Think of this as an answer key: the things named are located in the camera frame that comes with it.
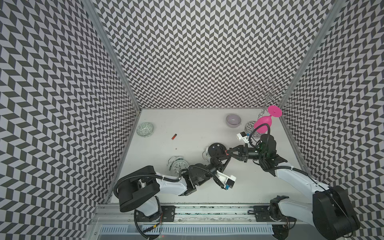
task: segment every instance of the black cable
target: black cable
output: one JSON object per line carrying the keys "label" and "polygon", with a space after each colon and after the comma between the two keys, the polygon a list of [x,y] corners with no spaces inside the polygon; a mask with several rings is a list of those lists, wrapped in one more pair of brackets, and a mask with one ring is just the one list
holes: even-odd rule
{"label": "black cable", "polygon": [[248,210],[247,213],[248,213],[248,214],[251,214],[251,215],[256,215],[256,213],[265,213],[265,211]]}
{"label": "black cable", "polygon": [[220,181],[220,179],[213,173],[211,173],[208,169],[205,169],[203,167],[199,167],[199,166],[196,166],[196,165],[190,165],[188,167],[188,170],[191,169],[191,168],[197,168],[197,169],[200,169],[200,170],[203,170],[204,172],[208,173],[215,181],[215,183],[217,185],[219,185],[222,189],[225,189],[225,186],[224,184]]}
{"label": "black cable", "polygon": [[263,159],[259,160],[259,165],[262,168],[263,171],[269,172],[271,171],[271,165],[268,161],[265,160],[266,152],[260,153],[263,156]]}
{"label": "black cable", "polygon": [[133,221],[135,222],[136,229],[139,231],[140,235],[146,239],[149,239],[149,240],[154,240],[154,239],[158,238],[158,236],[160,236],[160,234],[159,235],[149,235],[149,236],[144,234],[144,232],[141,230],[141,228],[139,228],[139,225],[137,223],[136,213],[137,213],[137,210],[135,209],[135,212],[133,215]]}
{"label": "black cable", "polygon": [[292,167],[289,167],[289,166],[277,166],[277,167],[273,167],[271,169],[268,169],[266,172],[271,172],[271,171],[274,171],[274,170],[278,170],[278,169],[292,169],[293,171],[295,172],[299,172],[301,174],[304,174],[305,176],[308,176],[308,173],[304,172],[303,170],[300,170],[300,169],[297,169],[297,168],[292,168]]}
{"label": "black cable", "polygon": [[160,222],[159,222],[159,223],[153,225],[152,227],[149,227],[149,228],[145,229],[145,230],[143,231],[143,233],[152,231],[153,229],[155,229],[155,228],[161,226],[161,224],[162,224],[162,218],[163,218],[163,214],[161,214],[161,216],[160,216]]}
{"label": "black cable", "polygon": [[[260,143],[260,139],[255,139],[255,137],[252,137],[252,139],[256,142],[256,146]],[[248,138],[248,142],[250,142],[249,144],[251,145],[251,138],[250,137]]]}
{"label": "black cable", "polygon": [[181,174],[182,174],[182,172],[184,172],[184,171],[188,171],[188,169],[187,169],[187,168],[183,168],[183,169],[181,169],[181,170],[179,171],[179,177],[181,177]]}
{"label": "black cable", "polygon": [[288,230],[291,230],[291,229],[293,229],[293,228],[295,227],[295,225],[296,225],[296,221],[297,221],[297,219],[295,219],[295,222],[293,223],[293,226],[292,226],[292,227],[290,227],[290,226],[291,226],[291,221],[289,222],[289,224],[288,224]]}
{"label": "black cable", "polygon": [[133,175],[127,175],[127,176],[120,178],[118,180],[118,182],[115,184],[115,186],[113,187],[113,194],[117,198],[119,198],[119,193],[118,193],[119,185],[122,184],[124,181],[127,181],[128,179],[135,178],[135,177],[153,177],[153,178],[162,179],[162,180],[168,181],[168,182],[180,181],[180,179],[171,179],[171,178],[163,177],[163,176],[152,174],[152,173],[138,173],[138,174],[133,174]]}
{"label": "black cable", "polygon": [[[259,128],[261,128],[261,127],[263,127],[263,126],[266,126],[266,127],[268,128],[268,131],[267,131],[267,137],[266,137],[266,145],[268,146],[269,136],[271,135],[271,128],[270,128],[270,126],[268,125],[268,123],[263,123],[263,124],[257,126],[257,127],[252,131],[252,133],[251,133],[249,136],[252,136],[252,135],[256,132],[256,130],[258,130]],[[256,146],[253,145],[251,141],[249,141],[250,139],[251,139],[251,137],[248,138],[248,142],[249,142],[249,144],[250,144],[252,147],[255,147],[255,148],[256,148]]]}
{"label": "black cable", "polygon": [[163,214],[161,214],[161,217],[160,217],[160,230],[159,230],[159,235],[161,234],[161,231],[163,230],[163,221],[162,221],[162,219],[163,219]]}

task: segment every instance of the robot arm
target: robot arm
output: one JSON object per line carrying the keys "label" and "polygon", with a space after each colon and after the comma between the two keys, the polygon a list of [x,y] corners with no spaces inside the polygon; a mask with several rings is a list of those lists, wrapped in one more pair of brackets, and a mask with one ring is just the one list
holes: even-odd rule
{"label": "robot arm", "polygon": [[222,144],[216,143],[210,148],[208,152],[211,158],[208,165],[191,165],[188,169],[180,171],[180,177],[161,175],[156,173],[152,166],[147,166],[121,178],[114,188],[120,211],[137,209],[148,217],[149,221],[155,221],[161,215],[160,203],[155,197],[159,192],[186,196],[195,192],[196,186],[211,178],[223,189],[232,188],[236,178],[223,174],[223,171],[233,157],[243,162],[251,159],[264,171],[286,181],[312,200],[312,204],[305,204],[292,201],[287,196],[272,199],[269,215],[274,220],[294,217],[315,226],[320,234],[329,240],[360,228],[348,193],[339,186],[330,187],[317,182],[308,173],[294,168],[276,154],[273,136],[262,135],[253,147],[245,144],[227,150]]}
{"label": "robot arm", "polygon": [[317,228],[326,239],[334,240],[356,231],[360,222],[353,210],[346,190],[340,186],[330,187],[312,179],[308,173],[294,168],[287,160],[276,154],[273,136],[264,134],[254,147],[237,146],[226,151],[239,161],[258,161],[261,168],[289,183],[300,191],[312,204],[305,204],[278,196],[272,199],[269,215],[274,220],[294,217]]}

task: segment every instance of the pink wine glass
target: pink wine glass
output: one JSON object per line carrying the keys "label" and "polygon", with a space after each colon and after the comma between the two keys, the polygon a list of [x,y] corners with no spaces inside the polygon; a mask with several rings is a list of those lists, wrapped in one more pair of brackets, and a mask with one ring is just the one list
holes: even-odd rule
{"label": "pink wine glass", "polygon": [[[281,115],[283,115],[283,112],[281,111],[281,109],[278,106],[269,106],[268,112],[270,115],[259,118],[259,120],[257,120],[257,122],[255,122],[254,128],[257,128],[258,126],[260,126],[263,123],[267,123],[269,126],[271,126],[272,125],[272,117],[278,118],[278,117],[281,117]],[[267,128],[267,126],[262,126],[261,128],[259,128],[256,131],[258,133],[266,133],[268,131],[268,128]]]}

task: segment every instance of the chevron patterned wall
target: chevron patterned wall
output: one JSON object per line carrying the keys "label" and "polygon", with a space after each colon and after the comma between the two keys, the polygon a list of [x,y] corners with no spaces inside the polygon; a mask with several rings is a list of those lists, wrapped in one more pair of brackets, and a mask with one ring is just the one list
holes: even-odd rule
{"label": "chevron patterned wall", "polygon": [[82,237],[137,111],[79,0],[0,9],[0,239]]}
{"label": "chevron patterned wall", "polygon": [[281,93],[333,0],[94,0],[143,108],[261,106]]}
{"label": "chevron patterned wall", "polygon": [[383,1],[347,1],[286,113],[312,174],[348,189],[353,239],[384,239],[383,23]]}

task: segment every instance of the patterned bowl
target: patterned bowl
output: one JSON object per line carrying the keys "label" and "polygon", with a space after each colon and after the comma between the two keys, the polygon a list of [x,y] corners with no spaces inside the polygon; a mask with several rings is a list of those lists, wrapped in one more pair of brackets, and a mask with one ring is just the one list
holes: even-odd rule
{"label": "patterned bowl", "polygon": [[136,132],[141,137],[149,137],[153,134],[154,126],[150,122],[144,122],[137,127]]}
{"label": "patterned bowl", "polygon": [[255,123],[256,123],[256,121],[249,121],[249,122],[247,122],[247,124],[244,127],[245,133],[251,134],[252,131],[255,129],[254,128]]}

